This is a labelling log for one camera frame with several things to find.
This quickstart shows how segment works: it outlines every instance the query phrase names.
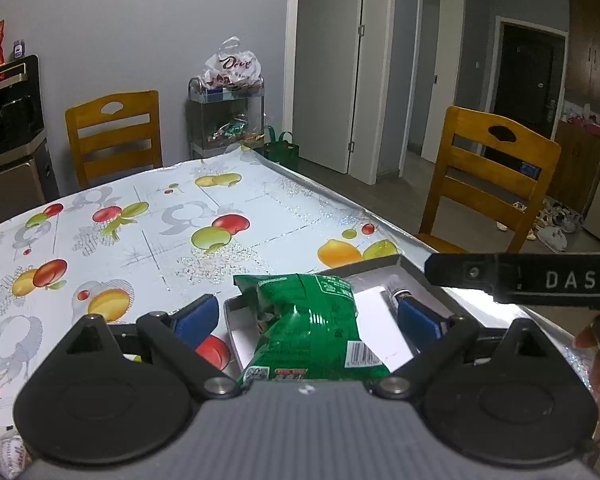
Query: white door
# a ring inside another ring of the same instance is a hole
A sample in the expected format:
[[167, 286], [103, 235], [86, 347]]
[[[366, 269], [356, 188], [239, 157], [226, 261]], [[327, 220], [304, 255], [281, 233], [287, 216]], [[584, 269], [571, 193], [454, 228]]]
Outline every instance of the white door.
[[422, 158], [435, 162], [446, 109], [456, 100], [462, 49], [464, 0], [440, 0], [440, 26], [436, 49], [436, 82], [431, 91], [429, 118], [422, 143]]
[[299, 0], [294, 141], [300, 156], [347, 173], [362, 0]]

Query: gray wall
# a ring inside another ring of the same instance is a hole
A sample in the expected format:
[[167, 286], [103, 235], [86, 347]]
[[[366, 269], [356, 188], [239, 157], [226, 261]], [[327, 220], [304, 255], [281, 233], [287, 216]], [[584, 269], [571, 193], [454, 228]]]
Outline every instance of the gray wall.
[[496, 16], [569, 31], [569, 0], [493, 0], [487, 44], [487, 70], [482, 82], [480, 110], [487, 105]]
[[262, 64], [267, 114], [282, 123], [286, 0], [0, 0], [3, 45], [40, 56], [49, 148], [63, 194], [77, 189], [64, 111], [114, 92], [160, 92], [162, 158], [188, 157], [189, 79], [228, 37]]
[[413, 93], [413, 113], [409, 130], [409, 150], [422, 152], [422, 143], [429, 119], [431, 91], [436, 71], [440, 0], [422, 0], [422, 28], [420, 29], [420, 55], [416, 87]]
[[[465, 0], [464, 40], [458, 77], [456, 104], [466, 108], [480, 105], [485, 46], [488, 41], [491, 0]], [[389, 96], [382, 130], [378, 171], [398, 170], [407, 115], [417, 0], [396, 0]]]

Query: wooden chair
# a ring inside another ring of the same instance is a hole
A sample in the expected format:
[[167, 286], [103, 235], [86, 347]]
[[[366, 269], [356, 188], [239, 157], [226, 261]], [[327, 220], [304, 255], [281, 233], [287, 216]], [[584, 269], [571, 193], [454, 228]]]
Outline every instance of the wooden chair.
[[[483, 156], [452, 145], [455, 135], [480, 142], [541, 168], [534, 180]], [[510, 119], [484, 112], [451, 106], [446, 111], [438, 159], [429, 189], [427, 205], [416, 238], [440, 253], [464, 253], [464, 249], [431, 234], [440, 197], [446, 196], [503, 223], [514, 231], [508, 253], [517, 253], [531, 229], [536, 214], [560, 157], [560, 145]], [[493, 182], [527, 201], [523, 213], [511, 204], [446, 175], [447, 168], [457, 168], [483, 180]]]
[[[103, 107], [109, 103], [120, 103], [122, 108], [110, 114], [103, 112]], [[106, 130], [82, 138], [78, 137], [78, 130], [82, 128], [145, 114], [149, 115], [149, 122], [147, 123], [133, 124], [132, 126]], [[69, 108], [65, 112], [64, 118], [69, 136], [69, 146], [74, 158], [75, 173], [81, 187], [89, 186], [89, 181], [93, 178], [117, 173], [118, 171], [142, 168], [143, 166], [162, 167], [157, 91], [112, 94], [100, 97], [95, 101]], [[84, 156], [88, 153], [145, 139], [151, 141], [150, 148], [128, 150], [87, 162], [84, 160]]]

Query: dark front door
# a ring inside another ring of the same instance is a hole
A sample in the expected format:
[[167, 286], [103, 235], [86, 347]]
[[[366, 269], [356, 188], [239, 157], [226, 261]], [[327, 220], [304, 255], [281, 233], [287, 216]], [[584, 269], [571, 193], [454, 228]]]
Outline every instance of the dark front door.
[[[551, 137], [564, 60], [564, 38], [504, 25], [493, 113]], [[484, 155], [515, 170], [522, 161], [487, 148]]]

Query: green snack bag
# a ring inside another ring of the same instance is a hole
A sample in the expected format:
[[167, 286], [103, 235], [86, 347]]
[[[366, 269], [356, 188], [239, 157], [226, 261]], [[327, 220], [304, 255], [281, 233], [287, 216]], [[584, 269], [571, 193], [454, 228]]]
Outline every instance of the green snack bag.
[[234, 276], [262, 330], [239, 382], [366, 380], [389, 370], [360, 341], [349, 283], [337, 276]]

